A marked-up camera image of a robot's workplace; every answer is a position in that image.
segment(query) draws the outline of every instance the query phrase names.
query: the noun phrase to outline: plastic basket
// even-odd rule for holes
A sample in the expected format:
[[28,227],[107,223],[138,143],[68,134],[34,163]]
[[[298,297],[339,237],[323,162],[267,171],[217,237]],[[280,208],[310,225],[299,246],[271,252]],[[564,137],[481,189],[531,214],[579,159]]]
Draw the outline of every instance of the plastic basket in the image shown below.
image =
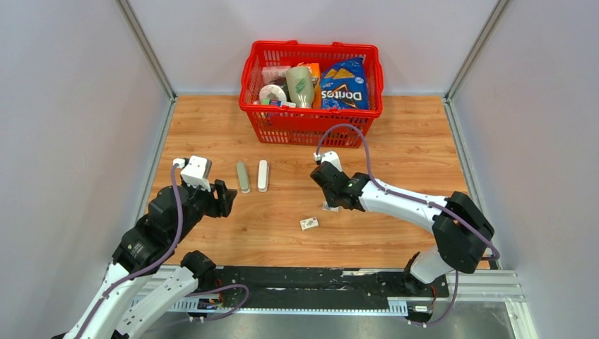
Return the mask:
[[[334,63],[362,57],[368,86],[369,109],[289,108],[255,105],[264,86],[262,67],[296,66],[300,62],[320,64],[321,72]],[[329,128],[347,123],[364,135],[383,111],[383,70],[379,50],[366,44],[300,44],[297,41],[256,41],[251,48],[242,75],[239,108],[247,113],[258,139],[263,143],[316,145]],[[323,145],[359,147],[362,140],[355,131],[339,128],[331,132]]]

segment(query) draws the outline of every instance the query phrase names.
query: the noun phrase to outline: wooden tabletop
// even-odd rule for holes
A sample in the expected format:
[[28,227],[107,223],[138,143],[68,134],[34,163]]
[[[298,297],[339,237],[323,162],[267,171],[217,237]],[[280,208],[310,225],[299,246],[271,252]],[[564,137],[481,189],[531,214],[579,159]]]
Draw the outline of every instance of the wooden tabletop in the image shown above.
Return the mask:
[[[375,177],[425,194],[466,191],[439,97],[385,97],[367,140]],[[150,197],[170,185],[172,160],[191,155],[212,160],[210,181],[231,189],[239,189],[235,165],[243,161],[251,192],[237,194],[228,218],[202,219],[168,262],[199,250],[217,265],[402,268],[434,244],[423,229],[386,215],[322,210],[324,196],[309,177],[314,150],[260,143],[237,97],[180,97]],[[363,147],[335,151],[347,175],[366,172]],[[271,167],[266,193],[256,187],[262,159]],[[300,220],[310,217],[320,227],[303,232]]]

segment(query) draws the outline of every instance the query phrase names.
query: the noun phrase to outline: chip bag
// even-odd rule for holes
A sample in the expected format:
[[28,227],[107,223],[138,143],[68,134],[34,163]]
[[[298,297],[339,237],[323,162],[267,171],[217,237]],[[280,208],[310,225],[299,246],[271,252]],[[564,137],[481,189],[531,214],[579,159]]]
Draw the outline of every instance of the chip bag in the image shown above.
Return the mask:
[[321,108],[368,109],[368,88],[362,58],[338,62],[322,73]]

